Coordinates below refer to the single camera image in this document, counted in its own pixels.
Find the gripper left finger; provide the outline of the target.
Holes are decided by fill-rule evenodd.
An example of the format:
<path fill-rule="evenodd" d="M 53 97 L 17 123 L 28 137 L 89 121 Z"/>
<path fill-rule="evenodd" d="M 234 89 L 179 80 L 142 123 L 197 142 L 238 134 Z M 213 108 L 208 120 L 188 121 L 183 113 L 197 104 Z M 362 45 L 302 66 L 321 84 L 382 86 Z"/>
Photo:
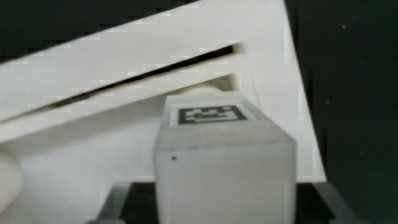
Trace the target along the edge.
<path fill-rule="evenodd" d="M 87 224 L 156 224 L 154 183 L 117 183 L 99 214 Z"/>

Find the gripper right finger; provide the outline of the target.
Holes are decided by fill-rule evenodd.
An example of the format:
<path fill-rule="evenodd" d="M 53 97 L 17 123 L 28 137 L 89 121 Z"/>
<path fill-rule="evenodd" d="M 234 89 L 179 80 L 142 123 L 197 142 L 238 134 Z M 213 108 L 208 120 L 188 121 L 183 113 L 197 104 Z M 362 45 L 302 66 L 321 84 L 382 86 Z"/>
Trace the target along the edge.
<path fill-rule="evenodd" d="M 296 185 L 295 224 L 362 224 L 330 183 Z"/>

